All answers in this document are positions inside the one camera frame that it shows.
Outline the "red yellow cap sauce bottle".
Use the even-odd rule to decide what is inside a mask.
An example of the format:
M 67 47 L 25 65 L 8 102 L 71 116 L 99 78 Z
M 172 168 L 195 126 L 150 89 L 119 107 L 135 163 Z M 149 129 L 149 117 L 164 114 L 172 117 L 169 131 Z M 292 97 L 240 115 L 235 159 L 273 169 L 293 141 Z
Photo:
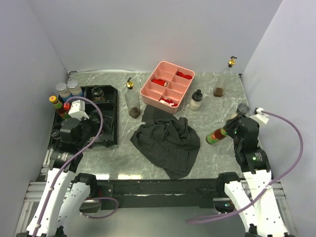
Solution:
M 49 101 L 53 105 L 54 109 L 56 110 L 56 113 L 62 118 L 67 119 L 70 116 L 68 115 L 68 112 L 65 110 L 63 103 L 54 95 L 49 97 Z

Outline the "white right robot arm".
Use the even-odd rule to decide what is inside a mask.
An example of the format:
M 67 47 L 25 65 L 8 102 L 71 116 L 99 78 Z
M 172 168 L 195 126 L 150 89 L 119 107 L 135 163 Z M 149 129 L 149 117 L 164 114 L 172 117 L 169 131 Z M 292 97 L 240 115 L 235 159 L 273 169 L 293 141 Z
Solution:
M 247 237 L 289 237 L 270 184 L 271 167 L 266 152 L 258 145 L 259 123 L 252 117 L 236 116 L 223 130 L 234 140 L 234 153 L 250 189 L 246 194 L 234 172 L 219 174 L 216 191 L 229 197 L 239 214 Z

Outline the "black cap brown powder bottle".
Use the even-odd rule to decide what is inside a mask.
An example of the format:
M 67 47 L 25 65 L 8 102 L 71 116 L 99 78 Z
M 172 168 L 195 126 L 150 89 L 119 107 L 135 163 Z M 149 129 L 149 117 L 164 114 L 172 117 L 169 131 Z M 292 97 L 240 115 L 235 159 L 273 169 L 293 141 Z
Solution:
M 93 101 L 104 101 L 104 92 L 101 87 L 95 85 L 91 90 L 91 97 Z

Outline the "blue label spice jar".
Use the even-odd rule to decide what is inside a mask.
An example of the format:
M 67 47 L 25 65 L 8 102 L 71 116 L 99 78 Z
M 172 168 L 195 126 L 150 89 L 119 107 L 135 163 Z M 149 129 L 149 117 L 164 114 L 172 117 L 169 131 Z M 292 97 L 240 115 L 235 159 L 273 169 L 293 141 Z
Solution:
M 72 96 L 80 96 L 83 97 L 83 90 L 79 86 L 76 80 L 70 80 L 67 82 L 67 87 L 70 90 Z
M 70 90 L 64 82 L 58 83 L 55 88 L 64 102 L 72 97 Z

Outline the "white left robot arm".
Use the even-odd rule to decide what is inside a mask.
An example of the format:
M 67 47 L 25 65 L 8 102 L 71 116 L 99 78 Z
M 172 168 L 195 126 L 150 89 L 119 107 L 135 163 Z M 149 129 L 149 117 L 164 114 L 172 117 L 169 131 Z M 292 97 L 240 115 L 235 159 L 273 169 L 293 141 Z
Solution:
M 100 200 L 96 176 L 77 173 L 83 151 L 102 130 L 103 119 L 78 112 L 61 122 L 51 136 L 56 139 L 50 156 L 46 185 L 37 210 L 19 237 L 64 237 L 66 225 L 85 200 Z

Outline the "red label sauce bottle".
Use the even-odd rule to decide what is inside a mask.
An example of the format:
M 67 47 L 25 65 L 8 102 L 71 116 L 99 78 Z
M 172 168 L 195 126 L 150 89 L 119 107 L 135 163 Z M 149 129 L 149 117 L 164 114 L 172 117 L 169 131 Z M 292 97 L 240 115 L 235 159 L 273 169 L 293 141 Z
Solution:
M 227 136 L 227 132 L 223 128 L 216 129 L 212 133 L 206 136 L 206 141 L 208 144 L 213 145 L 220 140 L 223 140 Z

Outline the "dark spice jar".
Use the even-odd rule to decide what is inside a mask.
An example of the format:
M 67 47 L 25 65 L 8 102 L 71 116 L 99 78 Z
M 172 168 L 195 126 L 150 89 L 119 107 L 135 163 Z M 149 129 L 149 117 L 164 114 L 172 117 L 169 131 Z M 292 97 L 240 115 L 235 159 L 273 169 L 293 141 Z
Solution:
M 60 139 L 60 130 L 59 129 L 52 129 L 50 136 L 55 139 L 58 140 Z

